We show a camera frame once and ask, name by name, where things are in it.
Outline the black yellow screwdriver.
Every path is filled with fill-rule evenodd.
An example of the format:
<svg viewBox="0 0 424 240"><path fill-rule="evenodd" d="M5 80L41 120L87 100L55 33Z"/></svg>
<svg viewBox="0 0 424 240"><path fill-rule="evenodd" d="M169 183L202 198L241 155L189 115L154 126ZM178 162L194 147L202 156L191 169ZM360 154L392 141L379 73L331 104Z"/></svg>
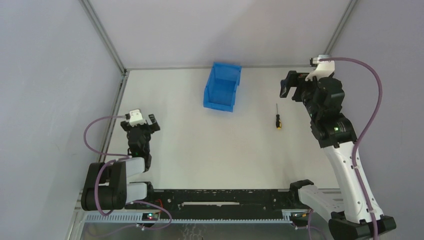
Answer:
<svg viewBox="0 0 424 240"><path fill-rule="evenodd" d="M281 122L281 117L279 114L279 108L278 108L278 104L275 104L275 108L276 108L276 115L275 115L275 127L280 130L282 128L282 122Z"/></svg>

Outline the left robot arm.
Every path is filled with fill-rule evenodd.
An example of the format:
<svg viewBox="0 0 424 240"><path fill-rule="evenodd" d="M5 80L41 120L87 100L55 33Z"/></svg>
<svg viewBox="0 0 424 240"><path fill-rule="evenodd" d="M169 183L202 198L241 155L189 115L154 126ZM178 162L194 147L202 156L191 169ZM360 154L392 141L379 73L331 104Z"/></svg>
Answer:
<svg viewBox="0 0 424 240"><path fill-rule="evenodd" d="M148 117L149 121L137 109L120 116L127 153L117 154L116 160L89 165L80 200L83 210L107 216L113 210L123 209L127 203L146 199L153 192L151 182L129 180L151 167L151 137L161 128L154 114Z"/></svg>

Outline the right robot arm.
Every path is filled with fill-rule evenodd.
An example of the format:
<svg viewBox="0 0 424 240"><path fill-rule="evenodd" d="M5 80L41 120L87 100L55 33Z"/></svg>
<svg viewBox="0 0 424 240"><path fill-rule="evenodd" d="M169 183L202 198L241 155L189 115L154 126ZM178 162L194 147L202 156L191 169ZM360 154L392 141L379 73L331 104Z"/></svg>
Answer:
<svg viewBox="0 0 424 240"><path fill-rule="evenodd" d="M310 180L291 183L294 199L325 219L335 240L366 240L394 230L395 219L383 213L366 181L354 127L341 112L342 83L332 75L317 77L291 70L280 86L281 98L295 88L292 99L305 106L312 134L333 168L342 204L325 196Z"/></svg>

